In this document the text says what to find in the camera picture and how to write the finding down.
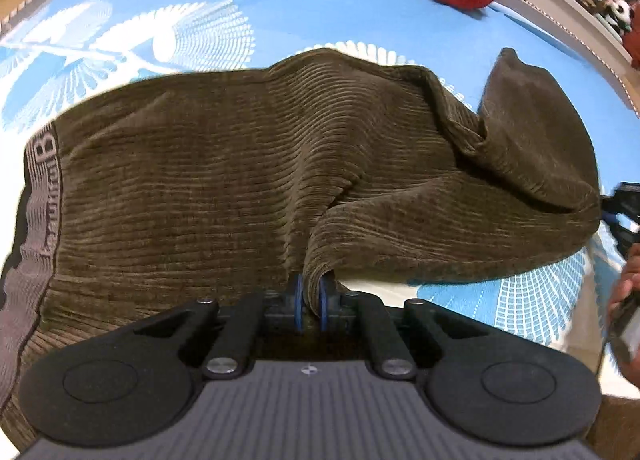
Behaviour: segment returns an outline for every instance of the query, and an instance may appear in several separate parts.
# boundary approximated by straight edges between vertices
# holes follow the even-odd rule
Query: silver bolt
[[[382,371],[394,377],[408,375],[414,370],[414,366],[404,359],[387,359],[382,363]]]
[[[238,369],[238,362],[231,357],[214,357],[207,363],[207,370],[212,374],[232,374]]]

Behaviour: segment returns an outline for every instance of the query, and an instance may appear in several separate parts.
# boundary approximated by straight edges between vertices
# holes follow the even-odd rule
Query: patterned bed sheet
[[[79,101],[173,72],[271,65],[331,47],[380,65],[425,65],[472,110],[502,47],[558,80],[593,140],[603,191],[640,181],[640,121],[585,60],[500,6],[464,13],[432,0],[49,0],[0,39],[0,253],[12,245],[24,185],[22,150]],[[353,278],[388,305],[422,297],[580,358],[596,371],[604,302],[623,260],[601,227],[572,257],[516,277],[467,285]],[[609,355],[605,392],[640,398]]]

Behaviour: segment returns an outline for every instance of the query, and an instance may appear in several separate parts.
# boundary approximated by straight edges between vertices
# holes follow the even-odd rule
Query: gray ribbed panel
[[[597,460],[578,441],[515,451],[464,438],[408,382],[364,362],[260,362],[210,382],[174,427],[137,444],[82,450],[40,440],[20,460]]]

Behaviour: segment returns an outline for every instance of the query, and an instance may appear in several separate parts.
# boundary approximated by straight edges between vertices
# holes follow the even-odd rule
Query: panda plush toy
[[[624,0],[609,0],[601,15],[619,36],[631,31],[634,10]]]

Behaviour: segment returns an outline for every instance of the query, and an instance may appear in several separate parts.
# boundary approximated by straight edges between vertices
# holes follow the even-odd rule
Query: panda head
[[[624,0],[612,0],[608,9],[609,15],[623,29],[631,30],[631,20],[634,18],[634,10]]]

